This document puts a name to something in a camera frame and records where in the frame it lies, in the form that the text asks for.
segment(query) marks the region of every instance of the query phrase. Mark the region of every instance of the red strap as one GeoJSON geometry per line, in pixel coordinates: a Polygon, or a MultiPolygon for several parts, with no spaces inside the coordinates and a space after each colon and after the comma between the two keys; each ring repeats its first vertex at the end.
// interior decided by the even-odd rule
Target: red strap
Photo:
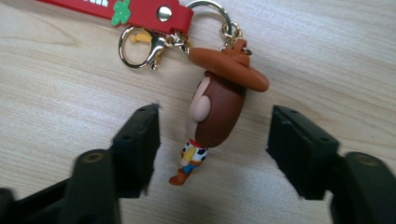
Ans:
{"type": "MultiPolygon", "coordinates": [[[[113,7],[117,0],[38,0],[59,7],[66,7],[79,12],[91,14],[111,20],[113,7]]],[[[129,5],[131,17],[127,21],[133,26],[141,26],[148,30],[173,34],[180,31],[183,35],[189,32],[193,11],[183,7],[178,0],[131,0],[129,5]],[[160,7],[168,7],[172,16],[167,21],[160,21],[157,11],[160,7]]]]}

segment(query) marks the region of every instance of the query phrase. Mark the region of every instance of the keychain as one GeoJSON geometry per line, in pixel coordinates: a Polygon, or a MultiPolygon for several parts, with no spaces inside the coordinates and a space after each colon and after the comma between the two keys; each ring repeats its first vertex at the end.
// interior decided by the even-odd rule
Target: keychain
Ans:
{"type": "Polygon", "coordinates": [[[140,28],[142,32],[133,36],[133,41],[141,39],[150,42],[151,51],[143,63],[133,64],[124,55],[124,44],[127,36],[138,27],[127,28],[119,43],[122,61],[132,68],[149,65],[153,70],[158,69],[161,54],[167,48],[176,46],[188,55],[192,63],[206,70],[193,95],[186,121],[190,140],[180,152],[182,168],[177,169],[177,174],[169,179],[169,184],[174,186],[185,183],[192,171],[205,160],[210,147],[217,147],[227,139],[241,113],[246,90],[266,91],[269,86],[265,75],[250,67],[251,51],[247,49],[247,41],[243,39],[239,25],[230,20],[224,8],[215,2],[200,0],[186,5],[189,8],[198,6],[217,9],[226,21],[221,28],[226,41],[220,51],[193,48],[188,36],[182,35],[179,30],[165,35],[140,28]]]}
{"type": "Polygon", "coordinates": [[[221,5],[211,0],[194,1],[185,7],[177,0],[39,1],[109,19],[115,27],[130,25],[120,36],[119,55],[133,69],[147,66],[158,69],[162,53],[172,47],[180,48],[192,63],[205,69],[188,113],[186,131],[190,140],[180,152],[182,168],[169,179],[171,185],[183,185],[192,170],[206,158],[208,149],[227,139],[239,118],[247,89],[268,89],[265,75],[250,67],[251,51],[247,49],[239,25],[230,20],[221,5]],[[192,47],[188,36],[192,9],[200,6],[216,9],[225,20],[221,31],[226,40],[220,51],[192,47]],[[131,63],[125,56],[124,46],[128,39],[150,43],[150,52],[144,62],[131,63]]]}

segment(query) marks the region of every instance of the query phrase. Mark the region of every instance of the red keychain strap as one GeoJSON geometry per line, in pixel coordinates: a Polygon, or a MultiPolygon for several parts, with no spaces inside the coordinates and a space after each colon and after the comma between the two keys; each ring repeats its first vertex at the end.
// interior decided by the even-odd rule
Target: red keychain strap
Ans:
{"type": "Polygon", "coordinates": [[[193,15],[190,8],[183,7],[177,0],[38,1],[106,18],[112,20],[115,26],[126,23],[169,35],[175,31],[186,35],[193,15]]]}

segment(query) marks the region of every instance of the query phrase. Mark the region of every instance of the light wood surface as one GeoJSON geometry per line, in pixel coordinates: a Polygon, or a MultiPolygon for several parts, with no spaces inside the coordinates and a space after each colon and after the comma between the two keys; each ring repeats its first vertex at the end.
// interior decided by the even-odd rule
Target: light wood surface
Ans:
{"type": "MultiPolygon", "coordinates": [[[[143,105],[161,104],[161,140],[147,197],[121,200],[124,223],[332,223],[329,201],[297,193],[266,153],[273,105],[305,114],[396,173],[396,2],[219,0],[244,31],[251,65],[271,81],[250,91],[230,138],[183,187],[184,122],[203,69],[178,49],[159,71],[126,67],[123,30],[36,1],[0,1],[0,187],[18,199],[70,176],[84,151],[108,148],[143,105]]],[[[180,1],[185,5],[189,1],[180,1]]],[[[218,49],[221,17],[199,7],[194,46],[218,49]]],[[[143,55],[144,49],[136,49],[143,55]]]]}

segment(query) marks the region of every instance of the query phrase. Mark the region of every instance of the metal rivet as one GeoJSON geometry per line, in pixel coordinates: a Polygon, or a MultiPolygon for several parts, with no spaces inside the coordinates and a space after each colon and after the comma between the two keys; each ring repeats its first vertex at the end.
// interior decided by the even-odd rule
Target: metal rivet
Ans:
{"type": "Polygon", "coordinates": [[[169,21],[172,17],[172,10],[169,7],[160,7],[157,11],[157,18],[160,21],[169,21]]]}
{"type": "Polygon", "coordinates": [[[369,166],[377,166],[378,161],[372,157],[364,156],[364,155],[356,155],[355,160],[369,166]]]}
{"type": "Polygon", "coordinates": [[[92,163],[92,162],[97,162],[99,160],[101,160],[103,157],[105,156],[104,153],[100,153],[100,152],[93,152],[91,154],[86,155],[82,161],[85,163],[92,163]]]}

